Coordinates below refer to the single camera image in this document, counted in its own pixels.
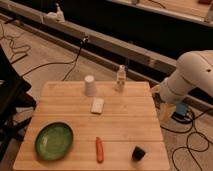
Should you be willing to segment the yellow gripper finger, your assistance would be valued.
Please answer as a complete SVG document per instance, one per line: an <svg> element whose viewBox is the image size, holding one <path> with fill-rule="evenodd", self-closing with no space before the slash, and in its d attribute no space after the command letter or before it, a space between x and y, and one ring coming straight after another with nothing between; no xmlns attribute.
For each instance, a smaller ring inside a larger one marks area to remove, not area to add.
<svg viewBox="0 0 213 171"><path fill-rule="evenodd" d="M160 92L160 85L155 85L155 86L153 86L153 87L150 89L150 92L151 92L152 94L159 93L159 92Z"/></svg>
<svg viewBox="0 0 213 171"><path fill-rule="evenodd" d="M167 122L171 118L175 110L176 110L176 106L174 104L161 103L159 119L162 122Z"/></svg>

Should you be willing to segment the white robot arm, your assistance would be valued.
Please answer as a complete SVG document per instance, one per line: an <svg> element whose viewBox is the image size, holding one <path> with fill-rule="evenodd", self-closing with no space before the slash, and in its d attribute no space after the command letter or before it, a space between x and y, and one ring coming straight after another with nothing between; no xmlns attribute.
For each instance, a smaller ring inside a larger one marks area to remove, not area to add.
<svg viewBox="0 0 213 171"><path fill-rule="evenodd" d="M162 100L160 120L166 122L175 112L176 105L196 87L213 97L213 50L182 54L176 62L176 70L151 88L151 93L158 93Z"/></svg>

